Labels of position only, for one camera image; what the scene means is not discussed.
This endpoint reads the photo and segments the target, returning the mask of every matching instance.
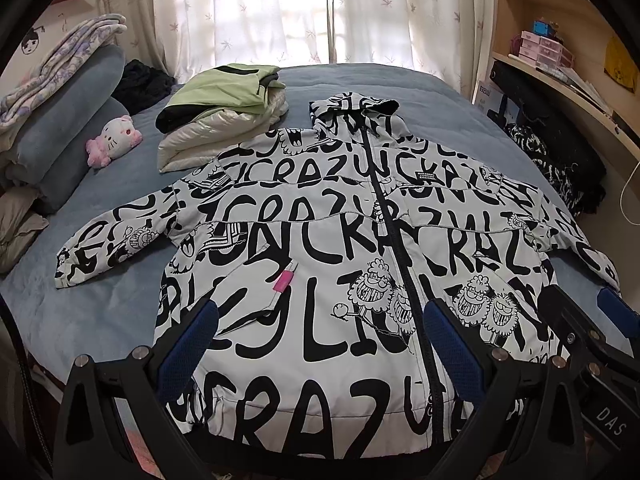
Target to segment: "jacket label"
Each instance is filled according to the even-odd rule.
[[[415,177],[420,180],[426,180],[427,182],[434,182],[438,179],[435,173],[427,173],[425,171],[416,171]]]

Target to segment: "wall sticker of girl's face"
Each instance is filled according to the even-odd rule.
[[[22,39],[22,52],[24,54],[31,54],[35,51],[40,44],[40,37],[38,36],[37,30],[44,32],[44,27],[31,28],[29,32],[27,32],[26,36]]]

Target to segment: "blue gripper pad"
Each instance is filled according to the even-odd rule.
[[[424,307],[422,322],[460,398],[479,406],[484,399],[482,368],[435,301]]]
[[[604,287],[598,293],[598,308],[603,311],[622,335],[632,339],[640,337],[640,315],[613,290]]]
[[[218,330],[218,307],[208,300],[158,368],[156,396],[161,404],[180,397]]]

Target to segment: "black zipper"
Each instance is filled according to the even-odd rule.
[[[376,192],[376,198],[378,204],[380,204],[380,210],[382,211],[382,218],[385,221],[386,230],[389,233],[389,239],[391,240],[391,249],[398,262],[398,269],[400,271],[400,277],[406,290],[409,304],[411,305],[411,311],[414,315],[415,331],[418,335],[418,343],[420,344],[420,350],[422,351],[422,360],[424,362],[424,368],[427,371],[427,380],[429,381],[429,391],[431,393],[431,439],[432,445],[439,444],[444,441],[444,401],[442,400],[442,391],[440,389],[440,378],[436,369],[436,361],[433,357],[433,348],[431,343],[424,332],[424,325],[422,324],[422,307],[420,306],[420,298],[418,292],[415,290],[414,280],[409,273],[409,267],[404,260],[404,251],[401,250],[403,246],[402,237],[396,228],[391,213],[386,206],[385,195],[382,193],[382,186],[376,174],[376,165],[373,160],[373,152],[369,143],[369,134],[366,132],[366,126],[364,120],[359,114],[352,115],[356,120],[356,124],[360,127],[360,133],[362,134],[362,142],[364,145],[365,153],[367,154],[367,163],[369,165],[369,176],[373,189]]]

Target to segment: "jacket sleeve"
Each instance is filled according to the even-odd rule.
[[[58,252],[56,288],[77,285],[111,269],[171,230],[178,204],[172,186],[101,214]]]
[[[540,197],[538,225],[532,230],[539,249],[545,252],[571,249],[593,272],[620,292],[618,273],[606,254],[591,247],[574,219],[551,203],[541,191]]]

